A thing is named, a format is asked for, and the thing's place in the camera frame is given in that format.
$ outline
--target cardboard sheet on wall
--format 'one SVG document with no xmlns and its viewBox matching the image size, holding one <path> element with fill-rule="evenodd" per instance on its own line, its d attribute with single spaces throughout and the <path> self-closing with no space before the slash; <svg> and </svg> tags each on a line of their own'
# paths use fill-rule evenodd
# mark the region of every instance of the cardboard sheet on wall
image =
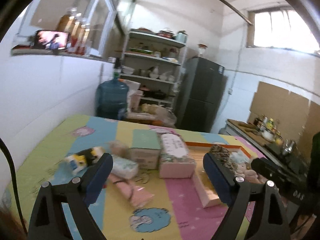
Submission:
<svg viewBox="0 0 320 240">
<path fill-rule="evenodd" d="M 320 106 L 286 89 L 259 82 L 250 107 L 248 122 L 261 114 L 279 120 L 278 129 L 284 139 L 299 141 L 299 150 L 306 158 L 310 157 L 312 137 L 320 131 Z"/>
</svg>

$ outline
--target box lid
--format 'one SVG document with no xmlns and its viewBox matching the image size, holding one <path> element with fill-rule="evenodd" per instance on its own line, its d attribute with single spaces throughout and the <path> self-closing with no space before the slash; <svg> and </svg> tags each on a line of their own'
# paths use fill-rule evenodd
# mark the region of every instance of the box lid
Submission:
<svg viewBox="0 0 320 240">
<path fill-rule="evenodd" d="M 160 150 L 157 133 L 152 130 L 133 130 L 132 148 Z"/>
</svg>

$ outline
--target screw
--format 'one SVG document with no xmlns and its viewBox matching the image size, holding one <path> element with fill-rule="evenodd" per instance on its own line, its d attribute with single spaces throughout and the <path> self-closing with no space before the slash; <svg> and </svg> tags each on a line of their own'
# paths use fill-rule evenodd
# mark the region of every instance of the screw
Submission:
<svg viewBox="0 0 320 240">
<path fill-rule="evenodd" d="M 237 182 L 244 182 L 244 178 L 241 176 L 236 176 L 236 181 Z"/>
<path fill-rule="evenodd" d="M 48 187 L 49 186 L 49 182 L 45 181 L 44 183 L 42 183 L 42 187 Z"/>
<path fill-rule="evenodd" d="M 80 179 L 79 177 L 75 177 L 75 178 L 72 179 L 72 183 L 73 183 L 73 184 L 77 184 L 77 183 L 80 182 L 80 180 L 81 180 L 81 179 Z"/>
<path fill-rule="evenodd" d="M 267 185 L 268 185 L 269 187 L 273 187 L 273 186 L 275 185 L 275 183 L 274 183 L 272 180 L 268 180 L 268 181 L 267 181 Z"/>
</svg>

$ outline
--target dark gray refrigerator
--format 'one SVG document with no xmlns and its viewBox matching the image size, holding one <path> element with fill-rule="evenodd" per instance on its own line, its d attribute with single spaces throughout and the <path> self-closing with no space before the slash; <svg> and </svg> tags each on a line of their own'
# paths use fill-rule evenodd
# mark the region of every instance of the dark gray refrigerator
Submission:
<svg viewBox="0 0 320 240">
<path fill-rule="evenodd" d="M 210 132 L 223 89 L 224 67 L 201 57 L 189 59 L 174 113 L 179 129 Z"/>
</svg>

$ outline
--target pink package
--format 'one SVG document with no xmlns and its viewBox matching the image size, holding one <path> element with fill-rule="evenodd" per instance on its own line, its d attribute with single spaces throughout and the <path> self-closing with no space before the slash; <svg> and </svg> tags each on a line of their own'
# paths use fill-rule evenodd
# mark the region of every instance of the pink package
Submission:
<svg viewBox="0 0 320 240">
<path fill-rule="evenodd" d="M 108 179 L 116 184 L 122 195 L 130 201 L 134 208 L 142 208 L 152 198 L 153 194 L 149 193 L 144 187 L 136 186 L 132 180 L 121 179 L 114 174 L 110 174 Z"/>
</svg>

